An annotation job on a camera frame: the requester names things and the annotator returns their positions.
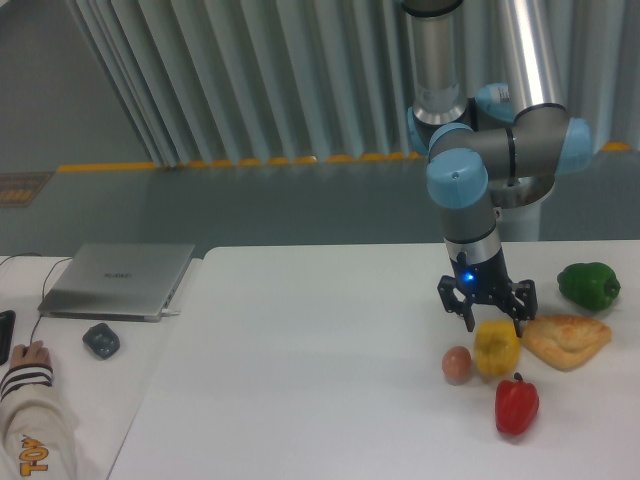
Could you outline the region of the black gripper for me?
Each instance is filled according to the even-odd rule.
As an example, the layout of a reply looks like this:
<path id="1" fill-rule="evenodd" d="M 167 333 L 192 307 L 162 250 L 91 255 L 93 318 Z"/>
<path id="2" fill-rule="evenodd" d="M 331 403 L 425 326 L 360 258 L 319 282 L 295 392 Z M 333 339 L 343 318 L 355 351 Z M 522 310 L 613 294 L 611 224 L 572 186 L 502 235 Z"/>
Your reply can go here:
<path id="1" fill-rule="evenodd" d="M 459 253 L 451 265 L 454 276 L 443 275 L 437 286 L 445 311 L 462 318 L 467 331 L 473 332 L 472 306 L 493 305 L 513 320 L 515 333 L 521 338 L 523 323 L 534 320 L 538 310 L 534 281 L 512 281 L 502 250 L 480 263 L 469 263 L 466 255 Z"/>

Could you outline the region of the cream sleeved forearm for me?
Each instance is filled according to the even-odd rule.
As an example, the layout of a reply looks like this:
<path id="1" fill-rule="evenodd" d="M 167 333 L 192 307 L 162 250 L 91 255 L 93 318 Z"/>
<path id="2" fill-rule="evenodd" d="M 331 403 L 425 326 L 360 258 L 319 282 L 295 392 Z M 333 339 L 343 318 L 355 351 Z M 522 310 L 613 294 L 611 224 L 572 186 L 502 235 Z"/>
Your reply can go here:
<path id="1" fill-rule="evenodd" d="M 78 477 L 73 428 L 47 365 L 13 367 L 2 380 L 1 477 Z"/>

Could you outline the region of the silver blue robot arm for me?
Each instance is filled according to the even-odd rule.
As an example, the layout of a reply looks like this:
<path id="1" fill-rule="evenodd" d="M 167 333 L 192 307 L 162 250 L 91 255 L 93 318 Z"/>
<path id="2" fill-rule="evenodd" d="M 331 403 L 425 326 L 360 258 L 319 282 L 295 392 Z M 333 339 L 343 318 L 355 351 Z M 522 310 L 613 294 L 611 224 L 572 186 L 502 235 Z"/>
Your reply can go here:
<path id="1" fill-rule="evenodd" d="M 587 121 L 567 112 L 546 10 L 540 1 L 497 5 L 513 117 L 480 130 L 460 88 L 458 1 L 405 1 L 418 79 L 407 123 L 427 161 L 428 193 L 453 272 L 437 290 L 444 309 L 475 327 L 472 308 L 492 305 L 515 324 L 537 313 L 535 284 L 509 278 L 491 198 L 492 183 L 514 183 L 585 169 L 592 159 Z"/>

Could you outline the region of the person's hand on mouse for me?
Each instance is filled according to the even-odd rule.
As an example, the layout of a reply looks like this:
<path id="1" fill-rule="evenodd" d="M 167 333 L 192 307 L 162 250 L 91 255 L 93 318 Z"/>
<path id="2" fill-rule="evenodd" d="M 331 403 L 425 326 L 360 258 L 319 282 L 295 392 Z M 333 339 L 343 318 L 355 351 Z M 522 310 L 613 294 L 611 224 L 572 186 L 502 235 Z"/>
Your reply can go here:
<path id="1" fill-rule="evenodd" d="M 29 345 L 19 344 L 12 350 L 9 361 L 11 369 L 33 365 L 52 366 L 49 350 L 42 340 L 35 341 Z"/>

